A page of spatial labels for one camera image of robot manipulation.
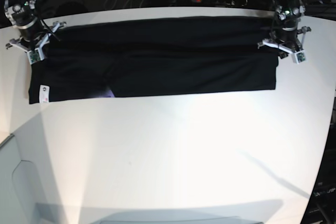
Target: white tabletop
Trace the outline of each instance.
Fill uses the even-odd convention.
[[[267,16],[144,8],[49,20],[69,26],[186,16]],[[30,68],[0,30],[0,131],[34,162],[56,223],[232,217],[301,221],[319,170],[336,86],[336,23],[304,17],[308,61],[277,68],[274,91],[28,105]]]

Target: white tag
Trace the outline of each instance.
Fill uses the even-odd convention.
[[[41,85],[40,86],[40,103],[48,103],[49,102],[49,86]]]

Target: black pants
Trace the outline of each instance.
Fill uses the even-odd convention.
[[[271,19],[190,17],[71,27],[33,64],[29,103],[273,90],[277,50],[257,43]]]

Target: robotic arm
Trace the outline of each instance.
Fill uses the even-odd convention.
[[[275,8],[273,24],[269,38],[265,38],[258,46],[278,48],[280,57],[292,55],[295,63],[306,60],[303,49],[305,34],[311,31],[309,27],[298,29],[305,7],[301,0],[272,0]],[[14,27],[18,28],[21,37],[12,39],[7,47],[18,47],[28,55],[30,64],[44,59],[42,47],[49,42],[49,36],[64,26],[64,23],[54,23],[48,27],[36,11],[38,0],[6,0],[5,14]],[[303,34],[302,41],[298,35]]]

